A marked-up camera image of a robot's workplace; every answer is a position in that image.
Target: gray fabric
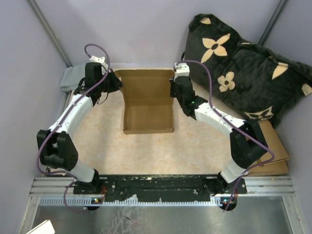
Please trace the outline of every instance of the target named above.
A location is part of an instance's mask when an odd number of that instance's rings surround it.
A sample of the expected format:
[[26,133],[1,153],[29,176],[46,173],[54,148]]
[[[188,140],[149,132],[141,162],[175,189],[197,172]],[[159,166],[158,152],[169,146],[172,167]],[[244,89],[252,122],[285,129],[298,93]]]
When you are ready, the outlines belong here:
[[85,63],[68,67],[65,69],[62,81],[60,82],[60,89],[69,92],[77,89],[79,81],[84,78]]

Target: metal table surface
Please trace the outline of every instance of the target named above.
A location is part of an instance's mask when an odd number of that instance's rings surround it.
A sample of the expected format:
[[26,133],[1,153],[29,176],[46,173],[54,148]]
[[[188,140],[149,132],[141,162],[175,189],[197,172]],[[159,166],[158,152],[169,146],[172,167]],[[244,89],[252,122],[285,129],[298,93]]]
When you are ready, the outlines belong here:
[[50,219],[57,234],[287,234],[292,233],[282,197],[240,197],[237,208],[101,207],[73,213],[39,206],[34,226]]

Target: beige floor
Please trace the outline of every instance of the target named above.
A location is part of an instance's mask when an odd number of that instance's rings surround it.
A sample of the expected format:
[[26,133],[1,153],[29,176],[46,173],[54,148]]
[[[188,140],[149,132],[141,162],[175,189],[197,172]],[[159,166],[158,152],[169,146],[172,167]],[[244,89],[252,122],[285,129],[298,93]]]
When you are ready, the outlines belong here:
[[[194,84],[194,89],[208,99],[203,88]],[[214,105],[238,117],[216,99]],[[231,158],[229,140],[186,117],[176,100],[175,131],[168,134],[125,135],[123,107],[122,93],[111,93],[87,114],[74,136],[79,158],[100,174],[215,174]]]

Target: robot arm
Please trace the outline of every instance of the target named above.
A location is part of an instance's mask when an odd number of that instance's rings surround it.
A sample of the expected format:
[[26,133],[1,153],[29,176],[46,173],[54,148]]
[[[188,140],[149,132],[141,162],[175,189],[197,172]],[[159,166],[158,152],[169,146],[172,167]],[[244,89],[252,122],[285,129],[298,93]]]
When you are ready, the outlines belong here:
[[38,132],[37,142],[38,147],[40,147],[53,129],[62,122],[45,144],[40,155],[41,164],[51,168],[63,169],[73,175],[78,181],[96,185],[99,178],[98,172],[78,159],[78,152],[72,142],[72,138],[85,115],[101,97],[101,93],[117,91],[122,86],[122,83],[115,76],[114,72],[111,71],[103,83],[86,96],[81,97],[84,92],[98,83],[102,79],[103,74],[107,72],[107,64],[104,57],[97,58],[92,56],[90,61],[85,66],[85,78],[82,79],[81,84],[74,91],[67,109],[48,130],[40,130]]
[[195,95],[189,78],[190,70],[186,63],[175,65],[174,70],[175,76],[171,79],[171,96],[178,100],[184,114],[213,126],[230,139],[232,159],[227,167],[218,174],[222,187],[227,187],[260,159],[266,151],[246,139],[223,118],[226,117],[236,128],[266,145],[260,126],[256,121],[238,119],[211,107],[207,100]]

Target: black mounting plate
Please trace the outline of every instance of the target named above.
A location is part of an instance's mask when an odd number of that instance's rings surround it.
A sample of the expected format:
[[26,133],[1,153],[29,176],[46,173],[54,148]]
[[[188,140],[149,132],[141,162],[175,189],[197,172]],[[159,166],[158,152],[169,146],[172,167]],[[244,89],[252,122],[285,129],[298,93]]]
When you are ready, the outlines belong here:
[[[217,175],[100,175],[96,192],[88,193],[75,186],[74,194],[101,194],[105,187],[105,201],[124,201],[136,195],[141,202],[192,202],[210,201],[209,190],[217,187]],[[232,190],[219,192],[231,194]],[[241,179],[236,192],[247,193],[245,180]]]

